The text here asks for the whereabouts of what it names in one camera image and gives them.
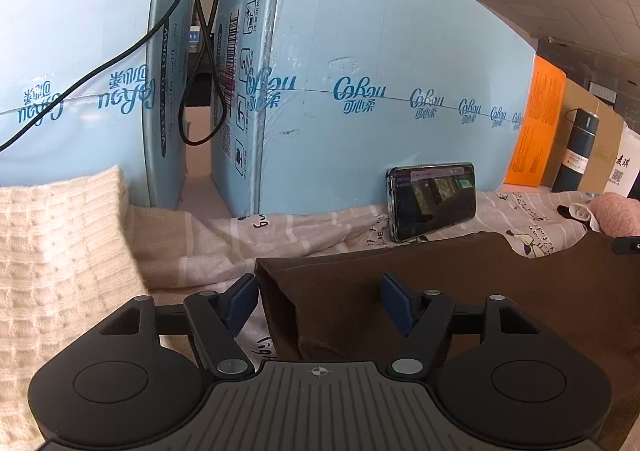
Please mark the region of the brown cardboard box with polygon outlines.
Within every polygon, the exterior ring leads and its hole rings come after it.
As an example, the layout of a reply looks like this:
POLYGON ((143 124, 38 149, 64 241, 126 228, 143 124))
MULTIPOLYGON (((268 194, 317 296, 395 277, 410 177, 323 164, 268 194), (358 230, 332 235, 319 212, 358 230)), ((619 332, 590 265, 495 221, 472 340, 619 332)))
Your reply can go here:
POLYGON ((586 156, 585 172, 577 185, 577 190, 585 193, 601 194, 617 158, 620 138, 625 122, 612 107, 605 104, 585 88, 570 79, 565 84, 561 112, 556 125, 551 151, 544 167, 542 185, 552 187, 565 158, 570 133, 576 113, 582 110, 598 120, 593 134, 580 132, 582 137, 591 139, 591 151, 586 156))

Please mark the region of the white paper sign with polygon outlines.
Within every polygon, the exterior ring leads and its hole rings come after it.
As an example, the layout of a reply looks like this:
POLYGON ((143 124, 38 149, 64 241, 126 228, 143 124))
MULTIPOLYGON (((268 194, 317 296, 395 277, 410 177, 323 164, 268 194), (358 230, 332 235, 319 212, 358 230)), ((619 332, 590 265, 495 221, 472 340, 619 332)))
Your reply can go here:
POLYGON ((640 137, 638 133, 624 125, 620 136, 620 146, 614 165, 604 187, 604 193, 628 196, 640 169, 640 137))

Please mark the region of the brown leather jacket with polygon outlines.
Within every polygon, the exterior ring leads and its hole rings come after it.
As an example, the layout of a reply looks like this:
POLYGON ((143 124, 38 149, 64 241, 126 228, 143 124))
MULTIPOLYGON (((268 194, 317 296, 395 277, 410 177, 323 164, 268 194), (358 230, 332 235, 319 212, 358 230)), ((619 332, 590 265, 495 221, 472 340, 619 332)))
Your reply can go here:
POLYGON ((607 450, 639 444, 639 258, 589 232, 564 251, 529 259, 495 233, 307 258, 259 258, 255 275, 282 360, 384 364, 400 334, 381 304, 381 278, 458 304, 491 294, 515 301, 602 367, 613 405, 600 431, 607 450))

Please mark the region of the pink striped cartoon bedsheet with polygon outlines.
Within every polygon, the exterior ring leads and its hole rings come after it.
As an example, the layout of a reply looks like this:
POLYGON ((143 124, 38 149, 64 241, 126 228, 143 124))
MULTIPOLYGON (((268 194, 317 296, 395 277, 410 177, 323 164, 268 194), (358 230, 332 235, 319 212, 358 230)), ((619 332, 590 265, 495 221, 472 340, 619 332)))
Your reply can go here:
MULTIPOLYGON (((482 192, 472 220, 409 244, 495 233, 518 255, 542 258, 569 249, 590 232, 558 211, 560 206, 581 204, 585 199, 580 192, 482 192)), ((124 230, 145 289, 160 305, 179 304, 186 296, 206 289, 221 293, 242 275, 255 275, 259 258, 322 257, 409 245, 390 241, 382 206, 310 216, 255 215, 210 221, 200 221, 182 210, 129 206, 124 230)), ((262 299, 238 341, 255 363, 282 360, 273 346, 262 299)))

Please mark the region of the pink knitted garment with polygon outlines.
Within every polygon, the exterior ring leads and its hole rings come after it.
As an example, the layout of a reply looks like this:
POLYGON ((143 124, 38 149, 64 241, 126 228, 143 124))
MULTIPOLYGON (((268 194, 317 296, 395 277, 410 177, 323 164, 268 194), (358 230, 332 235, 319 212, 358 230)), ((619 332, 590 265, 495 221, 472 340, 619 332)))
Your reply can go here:
POLYGON ((609 237, 640 235, 640 202, 616 193, 604 193, 590 202, 600 230, 609 237))

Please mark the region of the black smartphone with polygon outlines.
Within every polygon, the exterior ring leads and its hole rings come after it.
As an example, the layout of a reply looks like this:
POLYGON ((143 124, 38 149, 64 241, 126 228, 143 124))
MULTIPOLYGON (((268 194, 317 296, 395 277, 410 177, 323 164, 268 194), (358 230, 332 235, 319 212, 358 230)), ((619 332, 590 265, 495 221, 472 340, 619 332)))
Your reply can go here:
POLYGON ((471 163, 390 168, 386 172, 390 238, 408 242, 472 220, 477 200, 471 163))

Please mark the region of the cream knitted sweater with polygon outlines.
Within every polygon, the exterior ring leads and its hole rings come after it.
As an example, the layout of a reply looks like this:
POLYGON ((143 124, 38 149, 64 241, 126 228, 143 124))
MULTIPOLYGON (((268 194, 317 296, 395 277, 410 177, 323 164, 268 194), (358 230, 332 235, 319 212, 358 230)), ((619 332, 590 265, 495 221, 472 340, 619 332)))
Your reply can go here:
POLYGON ((42 437, 27 404, 34 374, 146 289, 124 230, 118 167, 1 191, 1 446, 33 450, 42 437))

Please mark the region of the large light blue carton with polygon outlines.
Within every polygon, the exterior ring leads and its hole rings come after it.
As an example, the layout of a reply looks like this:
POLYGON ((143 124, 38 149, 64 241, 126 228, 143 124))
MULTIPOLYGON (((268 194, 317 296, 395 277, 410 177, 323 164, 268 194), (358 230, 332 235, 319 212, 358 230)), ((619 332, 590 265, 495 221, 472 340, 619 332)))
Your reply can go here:
POLYGON ((215 40, 212 176, 236 217, 382 204, 394 167, 506 180, 535 51, 475 0, 219 0, 215 40))

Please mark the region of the orange cardboard box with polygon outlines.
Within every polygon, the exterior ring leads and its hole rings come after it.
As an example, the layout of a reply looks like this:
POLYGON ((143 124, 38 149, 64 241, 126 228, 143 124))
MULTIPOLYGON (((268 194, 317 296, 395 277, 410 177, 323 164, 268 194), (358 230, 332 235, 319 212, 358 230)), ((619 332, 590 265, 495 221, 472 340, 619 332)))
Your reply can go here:
POLYGON ((537 55, 505 184, 541 185, 558 127, 565 85, 565 73, 537 55))

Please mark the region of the dark blue thermos bottle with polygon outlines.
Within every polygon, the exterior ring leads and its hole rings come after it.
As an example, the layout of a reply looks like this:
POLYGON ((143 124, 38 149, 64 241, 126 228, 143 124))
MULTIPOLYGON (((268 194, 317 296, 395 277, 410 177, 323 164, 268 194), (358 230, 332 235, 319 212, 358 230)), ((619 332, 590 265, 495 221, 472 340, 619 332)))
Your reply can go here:
POLYGON ((599 117, 578 108, 570 130, 566 150, 551 191, 576 191, 585 174, 589 157, 596 141, 599 117))

